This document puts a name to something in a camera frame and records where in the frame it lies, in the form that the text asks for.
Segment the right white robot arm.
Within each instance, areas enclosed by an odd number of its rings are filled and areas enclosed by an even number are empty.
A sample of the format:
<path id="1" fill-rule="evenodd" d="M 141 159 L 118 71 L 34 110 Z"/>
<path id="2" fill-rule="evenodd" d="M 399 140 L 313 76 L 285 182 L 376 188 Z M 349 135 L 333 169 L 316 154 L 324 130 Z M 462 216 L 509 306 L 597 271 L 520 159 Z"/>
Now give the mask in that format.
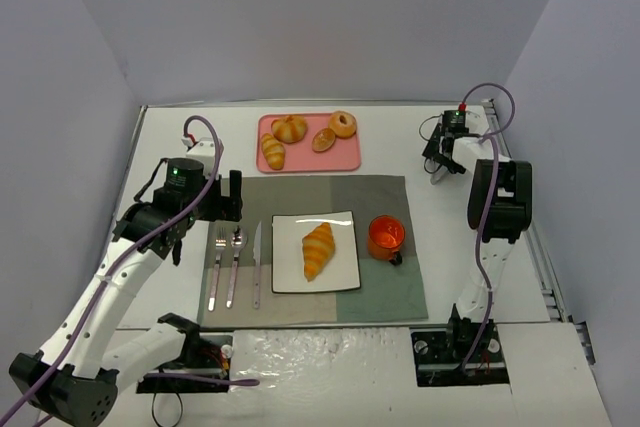
<path id="1" fill-rule="evenodd" d="M 472 131 L 460 108 L 440 114 L 422 156 L 432 183 L 447 174 L 471 176 L 467 223 L 476 235 L 474 266 L 455 310 L 464 320 L 486 325 L 507 259 L 531 225 L 533 167 L 501 155 L 495 138 Z"/>

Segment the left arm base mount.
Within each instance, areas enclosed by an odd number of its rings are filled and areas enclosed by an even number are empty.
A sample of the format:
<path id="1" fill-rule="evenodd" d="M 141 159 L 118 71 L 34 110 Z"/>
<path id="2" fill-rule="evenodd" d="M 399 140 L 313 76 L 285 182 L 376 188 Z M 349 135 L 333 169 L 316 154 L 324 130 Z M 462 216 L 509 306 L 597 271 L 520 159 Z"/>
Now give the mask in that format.
<path id="1" fill-rule="evenodd" d="M 230 357 L 233 354 L 233 337 L 230 333 L 203 335 L 194 354 L 187 360 L 163 364 L 159 371 L 230 379 Z M 227 393 L 226 385 L 209 384 L 183 378 L 151 378 L 138 382 L 137 394 L 217 394 Z"/>

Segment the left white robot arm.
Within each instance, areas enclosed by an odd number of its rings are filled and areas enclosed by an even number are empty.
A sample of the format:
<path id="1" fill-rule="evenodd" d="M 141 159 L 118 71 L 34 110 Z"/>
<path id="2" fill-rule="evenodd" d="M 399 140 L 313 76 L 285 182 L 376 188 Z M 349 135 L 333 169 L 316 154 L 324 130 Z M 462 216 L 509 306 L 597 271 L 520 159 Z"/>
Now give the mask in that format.
<path id="1" fill-rule="evenodd" d="M 3 423 L 29 403 L 71 426 L 98 426 L 118 394 L 157 367 L 189 360 L 200 327 L 165 314 L 132 346 L 109 351 L 109 342 L 141 287 L 165 259 L 180 262 L 182 241 L 198 221 L 237 222 L 242 174 L 229 173 L 222 195 L 216 162 L 166 162 L 164 184 L 151 201 L 136 200 L 117 222 L 102 264 L 63 325 L 33 354 L 18 354 L 9 375 L 21 398 Z"/>

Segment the metal serving tongs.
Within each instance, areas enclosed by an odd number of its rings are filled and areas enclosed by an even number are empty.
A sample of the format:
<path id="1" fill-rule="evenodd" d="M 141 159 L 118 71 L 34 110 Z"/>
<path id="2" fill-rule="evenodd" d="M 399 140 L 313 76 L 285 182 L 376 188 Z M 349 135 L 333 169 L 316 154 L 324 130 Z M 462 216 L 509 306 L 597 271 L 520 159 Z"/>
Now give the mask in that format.
<path id="1" fill-rule="evenodd" d="M 439 165 L 431 174 L 430 174 L 430 183 L 432 185 L 437 185 L 441 180 L 443 180 L 449 174 L 448 169 Z"/>

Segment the large striped croissant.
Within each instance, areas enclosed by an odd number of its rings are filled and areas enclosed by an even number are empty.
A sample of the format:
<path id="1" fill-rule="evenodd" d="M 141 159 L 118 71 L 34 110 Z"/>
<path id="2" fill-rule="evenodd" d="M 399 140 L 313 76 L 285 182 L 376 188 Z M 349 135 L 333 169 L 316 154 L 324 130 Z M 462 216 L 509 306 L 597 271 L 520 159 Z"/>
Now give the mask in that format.
<path id="1" fill-rule="evenodd" d="M 335 253 L 335 239 L 328 222 L 315 227 L 302 239 L 303 273 L 313 281 L 326 267 Z"/>

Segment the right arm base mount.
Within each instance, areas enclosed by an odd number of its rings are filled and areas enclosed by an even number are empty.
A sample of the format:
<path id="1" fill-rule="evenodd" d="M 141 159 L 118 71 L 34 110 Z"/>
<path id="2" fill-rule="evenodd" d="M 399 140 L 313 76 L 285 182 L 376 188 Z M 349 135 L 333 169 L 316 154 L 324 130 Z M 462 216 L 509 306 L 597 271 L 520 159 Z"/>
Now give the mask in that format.
<path id="1" fill-rule="evenodd" d="M 462 387 L 508 385 L 509 373 L 501 342 L 496 330 L 487 340 L 481 340 L 474 354 L 465 364 L 464 371 L 459 366 L 464 360 L 467 348 L 460 354 L 448 345 L 444 330 L 414 330 L 411 332 L 411 346 L 416 384 L 427 387 Z"/>

